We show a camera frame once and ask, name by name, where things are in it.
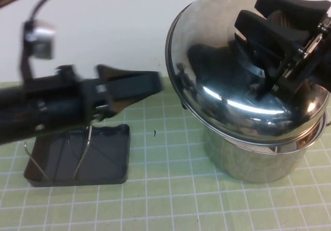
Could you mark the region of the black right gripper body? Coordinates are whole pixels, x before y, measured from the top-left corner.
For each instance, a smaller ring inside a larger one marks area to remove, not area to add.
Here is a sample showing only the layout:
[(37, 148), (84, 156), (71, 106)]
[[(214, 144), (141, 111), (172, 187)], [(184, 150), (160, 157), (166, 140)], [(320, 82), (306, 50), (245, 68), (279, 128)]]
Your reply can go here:
[(300, 47), (277, 80), (276, 93), (292, 97), (304, 83), (314, 83), (330, 91), (330, 16), (313, 30), (312, 37)]

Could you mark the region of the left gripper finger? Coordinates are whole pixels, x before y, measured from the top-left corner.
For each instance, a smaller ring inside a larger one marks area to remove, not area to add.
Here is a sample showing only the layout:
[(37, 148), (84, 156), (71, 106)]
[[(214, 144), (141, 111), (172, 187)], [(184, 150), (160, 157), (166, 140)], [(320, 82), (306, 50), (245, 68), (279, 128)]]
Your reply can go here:
[(144, 99), (163, 90), (156, 71), (132, 71), (98, 65), (97, 72), (112, 99)]
[(112, 118), (122, 112), (128, 106), (140, 102), (150, 96), (142, 96), (130, 99), (111, 100), (107, 99), (105, 103), (99, 106), (99, 119)]

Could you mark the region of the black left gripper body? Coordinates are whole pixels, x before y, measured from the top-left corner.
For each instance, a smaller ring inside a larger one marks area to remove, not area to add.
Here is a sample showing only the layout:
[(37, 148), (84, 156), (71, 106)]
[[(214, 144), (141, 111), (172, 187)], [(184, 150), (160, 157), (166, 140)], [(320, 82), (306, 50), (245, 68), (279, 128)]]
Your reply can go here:
[(25, 73), (26, 132), (57, 132), (88, 126), (114, 115), (114, 69), (96, 66), (97, 78), (81, 79), (72, 65), (60, 66), (53, 76)]

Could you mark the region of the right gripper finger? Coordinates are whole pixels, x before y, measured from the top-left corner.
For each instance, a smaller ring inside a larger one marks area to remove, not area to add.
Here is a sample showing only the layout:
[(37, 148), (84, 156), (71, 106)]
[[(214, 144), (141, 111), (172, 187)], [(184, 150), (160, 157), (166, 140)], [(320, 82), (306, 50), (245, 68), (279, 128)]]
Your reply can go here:
[(309, 32), (281, 26), (248, 10), (240, 11), (234, 26), (246, 38), (247, 53), (264, 71), (259, 96), (274, 86), (288, 97), (295, 95), (302, 82), (288, 80), (284, 74), (300, 60), (299, 51), (309, 40)]
[(303, 22), (317, 22), (326, 16), (326, 1), (257, 0), (254, 8), (266, 18), (276, 10)]

